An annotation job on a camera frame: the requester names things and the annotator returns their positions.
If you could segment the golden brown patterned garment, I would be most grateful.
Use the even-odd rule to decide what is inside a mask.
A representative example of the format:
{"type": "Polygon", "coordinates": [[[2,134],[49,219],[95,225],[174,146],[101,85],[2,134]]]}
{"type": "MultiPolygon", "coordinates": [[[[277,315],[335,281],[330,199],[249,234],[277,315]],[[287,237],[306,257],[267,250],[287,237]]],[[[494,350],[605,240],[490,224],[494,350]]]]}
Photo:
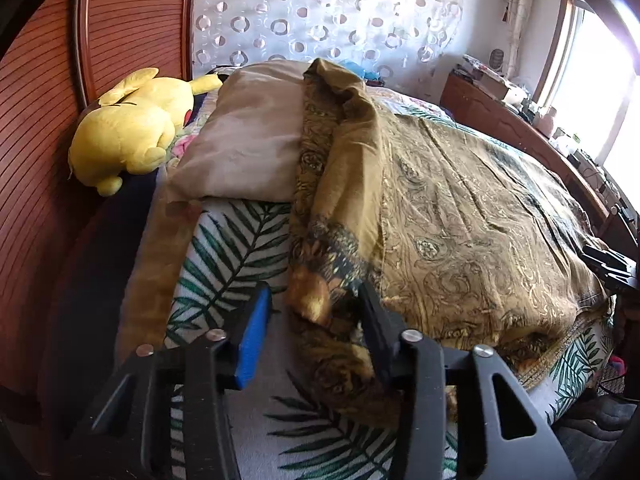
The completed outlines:
{"type": "Polygon", "coordinates": [[[326,60],[304,76],[291,233],[304,381],[358,422],[399,412],[363,340],[363,283],[439,344],[494,347],[551,421],[610,354],[611,296],[578,255],[600,240],[561,179],[483,133],[393,112],[326,60]]]}

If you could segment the palm leaf print sheet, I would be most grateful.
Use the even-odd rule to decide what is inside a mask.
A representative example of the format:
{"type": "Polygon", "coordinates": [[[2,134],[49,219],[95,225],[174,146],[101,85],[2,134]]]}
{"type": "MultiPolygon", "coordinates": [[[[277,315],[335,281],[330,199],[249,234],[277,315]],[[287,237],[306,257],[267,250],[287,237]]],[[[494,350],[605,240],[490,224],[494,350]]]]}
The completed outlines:
{"type": "Polygon", "coordinates": [[[181,479],[570,479],[608,357],[582,207],[538,160],[320,90],[294,195],[203,214],[139,456],[181,479]]]}

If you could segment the beige pillow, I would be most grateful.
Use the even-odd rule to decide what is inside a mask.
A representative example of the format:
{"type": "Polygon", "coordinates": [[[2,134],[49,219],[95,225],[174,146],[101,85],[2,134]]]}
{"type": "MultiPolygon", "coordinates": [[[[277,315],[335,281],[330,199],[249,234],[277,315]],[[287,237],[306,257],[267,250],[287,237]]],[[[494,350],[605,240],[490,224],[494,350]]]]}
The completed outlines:
{"type": "Polygon", "coordinates": [[[179,266],[204,198],[292,202],[308,67],[275,60],[235,70],[184,155],[160,170],[120,306],[117,363],[138,344],[162,342],[179,266]]]}

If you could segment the pink bottle on cabinet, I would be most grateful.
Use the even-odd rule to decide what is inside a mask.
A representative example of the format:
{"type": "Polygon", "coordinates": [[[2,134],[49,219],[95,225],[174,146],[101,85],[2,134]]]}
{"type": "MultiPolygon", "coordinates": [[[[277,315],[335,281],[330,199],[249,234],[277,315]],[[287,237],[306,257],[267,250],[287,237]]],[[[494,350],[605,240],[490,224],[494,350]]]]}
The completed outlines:
{"type": "Polygon", "coordinates": [[[535,128],[547,139],[551,138],[554,131],[555,115],[556,109],[549,106],[545,110],[539,110],[536,116],[535,128]]]}

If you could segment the wooden louvered wardrobe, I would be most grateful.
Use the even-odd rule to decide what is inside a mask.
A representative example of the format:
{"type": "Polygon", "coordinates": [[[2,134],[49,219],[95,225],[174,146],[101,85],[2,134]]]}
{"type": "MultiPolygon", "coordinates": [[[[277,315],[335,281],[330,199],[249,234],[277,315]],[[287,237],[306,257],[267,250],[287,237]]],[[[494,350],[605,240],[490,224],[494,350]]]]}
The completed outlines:
{"type": "Polygon", "coordinates": [[[126,73],[191,75],[192,0],[1,0],[1,408],[34,418],[44,332],[98,206],[70,177],[80,114],[126,73]]]}

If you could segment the yellow Pikachu plush toy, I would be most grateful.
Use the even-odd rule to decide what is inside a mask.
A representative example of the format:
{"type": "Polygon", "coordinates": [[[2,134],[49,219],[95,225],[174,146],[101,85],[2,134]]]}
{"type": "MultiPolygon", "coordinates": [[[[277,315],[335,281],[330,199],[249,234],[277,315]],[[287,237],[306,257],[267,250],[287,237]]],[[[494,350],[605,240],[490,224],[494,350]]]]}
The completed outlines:
{"type": "Polygon", "coordinates": [[[103,197],[114,195],[123,172],[149,174],[166,160],[194,98],[221,86],[215,74],[186,81],[161,77],[156,67],[130,73],[79,119],[67,152],[70,174],[103,197]]]}

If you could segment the cardboard box on cabinet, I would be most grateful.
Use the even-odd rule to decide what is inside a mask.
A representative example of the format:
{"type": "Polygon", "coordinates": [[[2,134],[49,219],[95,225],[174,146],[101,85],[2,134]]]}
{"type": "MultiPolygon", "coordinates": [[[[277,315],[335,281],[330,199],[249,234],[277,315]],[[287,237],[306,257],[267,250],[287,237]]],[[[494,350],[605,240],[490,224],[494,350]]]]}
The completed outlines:
{"type": "Polygon", "coordinates": [[[491,99],[502,101],[509,93],[509,85],[502,79],[495,79],[491,76],[483,74],[480,78],[473,81],[475,87],[479,88],[491,99]]]}

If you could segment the wooden side cabinet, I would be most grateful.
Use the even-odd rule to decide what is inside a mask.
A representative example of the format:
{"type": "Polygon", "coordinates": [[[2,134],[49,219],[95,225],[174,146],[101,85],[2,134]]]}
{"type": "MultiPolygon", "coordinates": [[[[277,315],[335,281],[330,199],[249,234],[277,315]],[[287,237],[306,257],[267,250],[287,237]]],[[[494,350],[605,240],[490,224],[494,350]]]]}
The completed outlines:
{"type": "Polygon", "coordinates": [[[514,115],[453,70],[449,73],[439,105],[452,114],[456,122],[466,125],[529,154],[564,182],[570,194],[585,209],[597,236],[614,244],[610,215],[596,192],[577,169],[548,140],[524,119],[514,115]]]}

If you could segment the blue item at headboard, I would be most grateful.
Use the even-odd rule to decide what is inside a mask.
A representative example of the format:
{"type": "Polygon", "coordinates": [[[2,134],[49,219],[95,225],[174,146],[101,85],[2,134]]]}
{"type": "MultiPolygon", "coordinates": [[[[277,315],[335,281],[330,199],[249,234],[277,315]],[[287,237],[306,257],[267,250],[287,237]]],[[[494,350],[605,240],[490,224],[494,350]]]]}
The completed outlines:
{"type": "Polygon", "coordinates": [[[367,84],[384,84],[384,80],[380,77],[378,73],[371,72],[370,70],[366,70],[361,65],[355,62],[352,62],[351,60],[342,61],[341,66],[345,67],[346,70],[350,70],[352,73],[356,74],[358,77],[363,79],[367,84]]]}

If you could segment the white window drape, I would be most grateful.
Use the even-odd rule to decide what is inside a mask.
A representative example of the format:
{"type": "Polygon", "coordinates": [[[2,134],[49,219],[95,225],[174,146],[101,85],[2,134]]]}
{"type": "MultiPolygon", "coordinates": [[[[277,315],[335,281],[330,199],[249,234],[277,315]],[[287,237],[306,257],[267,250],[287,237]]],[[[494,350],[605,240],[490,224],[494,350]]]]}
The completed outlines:
{"type": "Polygon", "coordinates": [[[518,71],[520,45],[528,24],[534,0],[506,0],[506,24],[508,25],[508,55],[504,62],[504,74],[511,79],[518,71]]]}

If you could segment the white circle pattern curtain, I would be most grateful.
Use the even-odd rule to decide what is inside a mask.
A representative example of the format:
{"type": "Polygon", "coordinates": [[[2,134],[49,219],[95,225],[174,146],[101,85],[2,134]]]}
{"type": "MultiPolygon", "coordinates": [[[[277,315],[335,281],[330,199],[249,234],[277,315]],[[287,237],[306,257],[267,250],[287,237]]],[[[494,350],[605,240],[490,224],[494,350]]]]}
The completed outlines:
{"type": "Polygon", "coordinates": [[[351,60],[383,86],[427,96],[463,0],[193,0],[192,66],[351,60]]]}

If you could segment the window with wooden frame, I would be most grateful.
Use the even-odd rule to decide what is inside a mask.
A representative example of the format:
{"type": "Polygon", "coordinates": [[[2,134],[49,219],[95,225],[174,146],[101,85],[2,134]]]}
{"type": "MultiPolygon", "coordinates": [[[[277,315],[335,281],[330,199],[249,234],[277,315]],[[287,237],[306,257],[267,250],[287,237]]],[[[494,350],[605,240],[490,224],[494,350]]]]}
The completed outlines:
{"type": "Polygon", "coordinates": [[[559,39],[541,90],[559,148],[584,155],[639,203],[639,75],[629,49],[585,0],[561,0],[559,39]]]}

